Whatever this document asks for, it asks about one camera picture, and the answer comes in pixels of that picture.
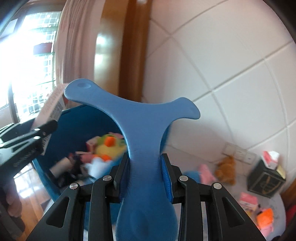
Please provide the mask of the white goose plush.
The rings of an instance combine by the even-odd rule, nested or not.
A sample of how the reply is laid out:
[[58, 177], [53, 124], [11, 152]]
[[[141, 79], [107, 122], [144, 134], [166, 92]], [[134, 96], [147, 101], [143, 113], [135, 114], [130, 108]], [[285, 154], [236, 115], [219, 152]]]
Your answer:
[[85, 164], [84, 167], [86, 168], [89, 176], [99, 179], [108, 175], [113, 165], [114, 161], [112, 160], [104, 161], [100, 157], [95, 157], [90, 163]]

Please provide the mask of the pink labelled box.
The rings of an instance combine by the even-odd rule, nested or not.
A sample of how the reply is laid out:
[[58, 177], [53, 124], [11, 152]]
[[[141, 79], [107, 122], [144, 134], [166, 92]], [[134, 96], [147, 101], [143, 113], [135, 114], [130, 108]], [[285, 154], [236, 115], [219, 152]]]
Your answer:
[[65, 109], [65, 103], [63, 99], [64, 90], [68, 84], [59, 84], [50, 94], [42, 107], [38, 116], [34, 119], [31, 126], [31, 130], [39, 128], [41, 130], [40, 136], [42, 138], [42, 156], [45, 155], [50, 137], [57, 129], [57, 122]]

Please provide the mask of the brown teddy bear plush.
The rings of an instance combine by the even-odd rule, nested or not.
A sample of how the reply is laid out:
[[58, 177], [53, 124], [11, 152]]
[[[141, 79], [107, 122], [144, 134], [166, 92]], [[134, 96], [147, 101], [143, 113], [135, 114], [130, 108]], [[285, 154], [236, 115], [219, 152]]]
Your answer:
[[235, 160], [233, 156], [227, 156], [217, 164], [217, 168], [214, 172], [216, 178], [229, 185], [235, 185], [236, 173], [235, 173]]

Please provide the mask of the pink sheer curtain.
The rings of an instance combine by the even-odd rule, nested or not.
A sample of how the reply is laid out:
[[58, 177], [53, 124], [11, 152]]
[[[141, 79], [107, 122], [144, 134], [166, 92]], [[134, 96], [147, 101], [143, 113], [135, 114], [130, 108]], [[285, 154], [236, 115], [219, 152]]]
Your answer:
[[105, 1], [66, 1], [54, 44], [56, 80], [93, 79], [96, 39]]

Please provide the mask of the black gift bag box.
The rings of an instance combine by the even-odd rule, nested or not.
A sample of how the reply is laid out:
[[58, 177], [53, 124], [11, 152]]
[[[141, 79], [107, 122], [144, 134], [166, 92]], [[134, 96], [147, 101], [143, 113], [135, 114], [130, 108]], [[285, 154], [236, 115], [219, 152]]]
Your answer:
[[276, 170], [267, 168], [262, 160], [247, 177], [247, 190], [267, 198], [272, 198], [284, 184], [285, 179]]

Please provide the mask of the white lint roller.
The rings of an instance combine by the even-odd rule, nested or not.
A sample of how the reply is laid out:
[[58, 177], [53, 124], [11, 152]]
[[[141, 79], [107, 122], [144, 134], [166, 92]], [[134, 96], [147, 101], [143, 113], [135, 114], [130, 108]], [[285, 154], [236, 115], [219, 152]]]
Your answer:
[[63, 173], [71, 170], [72, 167], [72, 162], [67, 157], [64, 157], [63, 159], [58, 161], [54, 166], [52, 166], [49, 170], [55, 178], [58, 178]]

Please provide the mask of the pink tissue pack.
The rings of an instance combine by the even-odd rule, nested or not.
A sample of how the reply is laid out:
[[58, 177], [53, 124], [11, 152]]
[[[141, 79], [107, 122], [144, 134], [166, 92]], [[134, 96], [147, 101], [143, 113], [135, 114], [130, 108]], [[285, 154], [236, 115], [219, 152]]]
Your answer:
[[280, 154], [276, 151], [263, 151], [261, 159], [265, 164], [266, 168], [275, 170], [278, 166], [278, 159]]

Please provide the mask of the yellow sticky note pad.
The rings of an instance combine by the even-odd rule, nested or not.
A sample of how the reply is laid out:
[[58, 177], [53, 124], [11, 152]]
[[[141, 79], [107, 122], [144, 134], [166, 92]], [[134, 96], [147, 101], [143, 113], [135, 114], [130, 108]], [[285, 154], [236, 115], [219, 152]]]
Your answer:
[[284, 180], [286, 180], [286, 172], [281, 165], [277, 166], [276, 171]]

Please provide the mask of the red white small box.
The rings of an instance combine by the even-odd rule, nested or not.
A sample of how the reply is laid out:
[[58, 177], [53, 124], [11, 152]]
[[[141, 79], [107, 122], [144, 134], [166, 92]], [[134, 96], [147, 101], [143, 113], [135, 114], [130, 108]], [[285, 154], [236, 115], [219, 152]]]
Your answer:
[[95, 149], [98, 145], [98, 141], [100, 140], [100, 138], [101, 138], [100, 136], [96, 136], [86, 141], [86, 149], [88, 152], [92, 152], [92, 153], [95, 152]]

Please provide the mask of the blue plastic storage crate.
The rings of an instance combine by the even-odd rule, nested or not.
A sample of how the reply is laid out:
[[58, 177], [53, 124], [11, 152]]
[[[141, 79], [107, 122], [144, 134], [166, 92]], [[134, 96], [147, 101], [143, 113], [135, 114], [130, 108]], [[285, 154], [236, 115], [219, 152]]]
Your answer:
[[80, 105], [62, 112], [45, 154], [33, 161], [39, 178], [53, 201], [63, 191], [48, 177], [49, 169], [69, 153], [85, 151], [87, 140], [109, 132], [121, 133], [121, 130], [107, 114], [96, 108]]

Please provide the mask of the blue pink pig plush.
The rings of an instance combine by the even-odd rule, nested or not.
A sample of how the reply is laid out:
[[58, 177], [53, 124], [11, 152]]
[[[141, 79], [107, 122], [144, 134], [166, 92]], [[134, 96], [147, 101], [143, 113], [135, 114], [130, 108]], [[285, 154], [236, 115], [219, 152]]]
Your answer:
[[211, 185], [217, 181], [212, 172], [209, 170], [208, 166], [205, 164], [201, 164], [197, 170], [185, 171], [184, 175], [192, 178], [197, 183], [204, 185]]

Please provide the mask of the white wall socket panel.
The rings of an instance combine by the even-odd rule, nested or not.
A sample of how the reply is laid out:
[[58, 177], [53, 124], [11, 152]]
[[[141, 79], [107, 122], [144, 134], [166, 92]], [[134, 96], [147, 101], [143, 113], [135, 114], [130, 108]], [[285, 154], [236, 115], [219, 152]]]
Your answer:
[[257, 154], [243, 149], [235, 144], [226, 142], [222, 154], [232, 156], [235, 160], [251, 165], [257, 160]]

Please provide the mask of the orange dress pig plush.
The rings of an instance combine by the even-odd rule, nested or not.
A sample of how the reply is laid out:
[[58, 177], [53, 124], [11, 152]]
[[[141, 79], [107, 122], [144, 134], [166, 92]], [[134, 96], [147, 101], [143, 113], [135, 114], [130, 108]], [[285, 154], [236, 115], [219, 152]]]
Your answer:
[[273, 222], [274, 216], [272, 208], [264, 209], [256, 216], [257, 227], [265, 238], [273, 232]]

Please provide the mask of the yellow green duck plush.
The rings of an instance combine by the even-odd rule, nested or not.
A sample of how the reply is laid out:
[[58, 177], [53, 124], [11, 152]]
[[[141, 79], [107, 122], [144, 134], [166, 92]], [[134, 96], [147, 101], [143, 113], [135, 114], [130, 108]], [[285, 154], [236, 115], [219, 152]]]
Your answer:
[[95, 148], [95, 155], [104, 162], [115, 161], [127, 150], [122, 134], [108, 133], [100, 137]]

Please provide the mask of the beige cardboard box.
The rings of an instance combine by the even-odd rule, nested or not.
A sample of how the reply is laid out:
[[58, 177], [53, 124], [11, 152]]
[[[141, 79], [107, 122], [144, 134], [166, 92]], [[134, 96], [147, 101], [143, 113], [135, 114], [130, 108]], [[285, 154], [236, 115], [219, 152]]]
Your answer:
[[246, 210], [255, 211], [258, 207], [257, 197], [245, 192], [241, 192], [238, 202]]

